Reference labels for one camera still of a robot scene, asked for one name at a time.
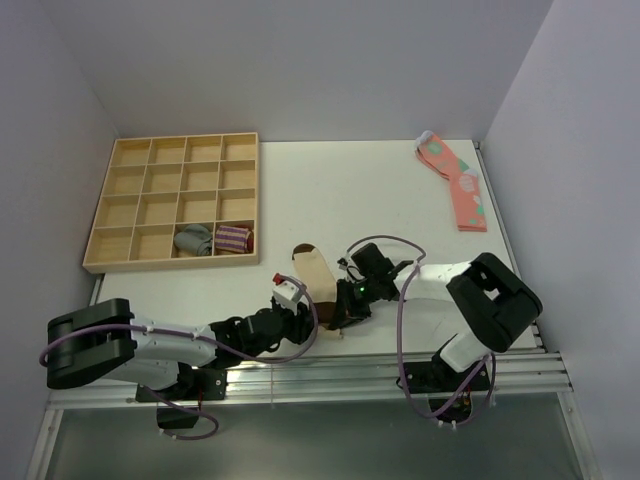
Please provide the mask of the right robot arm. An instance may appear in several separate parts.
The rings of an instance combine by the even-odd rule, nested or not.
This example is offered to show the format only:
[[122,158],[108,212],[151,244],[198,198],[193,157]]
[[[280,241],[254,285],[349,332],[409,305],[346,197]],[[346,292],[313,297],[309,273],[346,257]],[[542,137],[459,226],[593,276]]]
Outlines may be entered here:
[[393,263],[370,238],[353,244],[339,262],[347,273],[336,283],[331,330],[356,325],[372,315],[373,303],[403,305],[412,299],[452,302],[465,326],[428,361],[402,362],[397,380],[411,393],[452,392],[461,383],[486,390],[490,354],[504,353],[543,312],[539,297],[496,255],[451,264]]

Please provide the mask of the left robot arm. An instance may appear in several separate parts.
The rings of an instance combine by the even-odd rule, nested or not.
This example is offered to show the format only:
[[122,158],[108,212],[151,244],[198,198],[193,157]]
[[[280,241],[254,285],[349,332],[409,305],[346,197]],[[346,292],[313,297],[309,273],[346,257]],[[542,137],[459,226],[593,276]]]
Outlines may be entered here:
[[108,378],[183,399],[194,389],[194,369],[269,363],[284,340],[308,350],[318,327],[315,307],[303,302],[273,301],[249,316],[186,328],[144,321],[128,300],[116,298],[51,320],[39,362],[53,390]]

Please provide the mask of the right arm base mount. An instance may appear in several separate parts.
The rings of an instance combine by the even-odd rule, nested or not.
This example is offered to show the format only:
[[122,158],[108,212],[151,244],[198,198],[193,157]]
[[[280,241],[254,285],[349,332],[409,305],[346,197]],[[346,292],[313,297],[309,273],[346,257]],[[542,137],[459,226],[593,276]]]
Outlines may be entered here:
[[[490,406],[496,383],[494,357],[485,357],[463,372],[447,364],[431,361],[405,362],[396,385],[411,409],[421,418],[453,430],[469,424]],[[429,399],[425,409],[414,400],[418,394],[448,394],[446,398]]]

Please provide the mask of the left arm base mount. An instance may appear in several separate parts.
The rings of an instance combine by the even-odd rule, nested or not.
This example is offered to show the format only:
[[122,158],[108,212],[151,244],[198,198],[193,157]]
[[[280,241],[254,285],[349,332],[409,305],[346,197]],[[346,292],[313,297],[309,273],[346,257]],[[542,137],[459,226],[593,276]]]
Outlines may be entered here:
[[[214,436],[220,429],[219,421],[204,409],[206,401],[224,400],[227,371],[197,369],[180,365],[177,383],[160,391],[138,385],[135,401],[155,403],[156,424],[161,435],[175,441],[198,441]],[[188,434],[200,420],[211,424],[206,433]]]

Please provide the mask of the cream and brown sock pair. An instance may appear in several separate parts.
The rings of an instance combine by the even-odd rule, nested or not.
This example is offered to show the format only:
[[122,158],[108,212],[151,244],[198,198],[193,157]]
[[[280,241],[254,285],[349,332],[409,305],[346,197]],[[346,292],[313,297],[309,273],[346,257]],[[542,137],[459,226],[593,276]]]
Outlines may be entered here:
[[316,246],[302,243],[294,247],[292,262],[297,278],[306,285],[307,292],[316,307],[320,336],[328,340],[341,340],[342,330],[330,326],[336,313],[337,286],[324,256]]

